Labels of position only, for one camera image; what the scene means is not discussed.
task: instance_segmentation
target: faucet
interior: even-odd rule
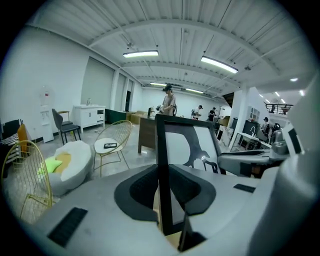
[[[256,127],[252,126],[250,129],[250,132],[252,132],[252,137],[254,136],[255,132],[256,132]]]

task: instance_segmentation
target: railing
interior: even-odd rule
[[[286,115],[288,111],[293,107],[290,104],[266,104],[265,107],[269,113]]]

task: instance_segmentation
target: striped cloth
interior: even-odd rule
[[[18,133],[15,133],[14,135],[5,138],[3,140],[0,141],[1,144],[3,145],[7,145],[8,147],[12,147],[14,144],[19,142],[19,137],[18,137]],[[20,146],[17,145],[15,147],[15,150],[12,150],[7,161],[5,162],[6,164],[12,162],[13,160],[17,159],[21,157],[21,152],[20,152]]]

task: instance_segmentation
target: window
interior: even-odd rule
[[[248,119],[253,119],[256,122],[259,122],[259,117],[260,117],[260,111],[249,106],[249,115]]]

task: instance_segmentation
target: corrugated metal ceiling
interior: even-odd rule
[[[119,66],[134,63],[124,70],[146,78],[143,84],[187,81],[194,89],[211,87],[213,95],[312,73],[316,63],[291,17],[271,0],[53,0],[29,23],[92,47]],[[158,57],[123,57],[155,49]],[[239,73],[203,63],[203,55]]]

